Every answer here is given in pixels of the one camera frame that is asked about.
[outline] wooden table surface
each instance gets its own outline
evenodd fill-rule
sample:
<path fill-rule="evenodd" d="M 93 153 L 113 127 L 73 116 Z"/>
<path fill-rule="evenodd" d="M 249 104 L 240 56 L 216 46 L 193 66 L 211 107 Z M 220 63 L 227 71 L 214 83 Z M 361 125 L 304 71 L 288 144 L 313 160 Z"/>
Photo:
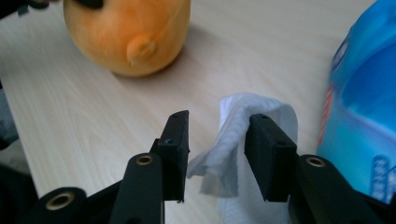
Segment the wooden table surface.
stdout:
<path fill-rule="evenodd" d="M 195 0 L 183 50 L 159 74 L 117 77 L 91 63 L 64 25 L 62 4 L 0 21 L 0 78 L 39 196 L 88 195 L 120 180 L 169 115 L 190 110 L 190 159 L 212 146 L 219 100 L 254 92 L 292 105 L 298 151 L 315 153 L 331 59 L 374 0 Z M 167 223 L 219 223 L 216 199 L 186 181 Z"/>

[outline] tissue box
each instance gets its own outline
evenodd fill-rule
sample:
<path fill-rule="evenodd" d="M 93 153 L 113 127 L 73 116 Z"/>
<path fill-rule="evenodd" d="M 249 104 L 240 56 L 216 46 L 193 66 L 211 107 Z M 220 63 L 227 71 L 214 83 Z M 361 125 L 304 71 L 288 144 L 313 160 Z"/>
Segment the tissue box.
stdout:
<path fill-rule="evenodd" d="M 396 2 L 374 3 L 333 57 L 318 155 L 351 186 L 389 203 L 396 192 Z"/>

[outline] small orange pumpkin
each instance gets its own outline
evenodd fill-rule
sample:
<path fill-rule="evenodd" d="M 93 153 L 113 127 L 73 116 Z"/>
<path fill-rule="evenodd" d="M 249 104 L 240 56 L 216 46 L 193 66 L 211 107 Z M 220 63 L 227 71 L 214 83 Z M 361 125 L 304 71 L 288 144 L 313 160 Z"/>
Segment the small orange pumpkin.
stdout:
<path fill-rule="evenodd" d="M 118 75 L 153 74 L 180 53 L 191 0 L 103 0 L 99 8 L 64 0 L 66 27 L 89 59 Z"/>

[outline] white tissue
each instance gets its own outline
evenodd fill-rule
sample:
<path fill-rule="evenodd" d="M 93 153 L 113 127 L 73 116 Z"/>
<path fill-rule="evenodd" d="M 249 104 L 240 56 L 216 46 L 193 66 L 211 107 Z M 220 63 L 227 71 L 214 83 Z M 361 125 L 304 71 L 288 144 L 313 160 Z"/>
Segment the white tissue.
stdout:
<path fill-rule="evenodd" d="M 219 135 L 214 146 L 190 161 L 187 177 L 204 177 L 201 192 L 218 196 L 222 223 L 287 223 L 286 203 L 265 202 L 244 154 L 249 118 L 270 117 L 297 143 L 297 117 L 290 105 L 253 93 L 220 101 Z"/>

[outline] pumpkin stem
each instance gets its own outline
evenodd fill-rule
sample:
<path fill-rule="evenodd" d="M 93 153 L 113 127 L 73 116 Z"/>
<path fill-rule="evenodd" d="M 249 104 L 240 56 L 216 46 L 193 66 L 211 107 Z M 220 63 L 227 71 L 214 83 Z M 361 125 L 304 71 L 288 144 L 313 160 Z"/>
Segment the pumpkin stem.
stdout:
<path fill-rule="evenodd" d="M 155 42 L 147 35 L 139 35 L 131 40 L 127 48 L 127 57 L 132 66 L 148 59 L 156 50 Z"/>

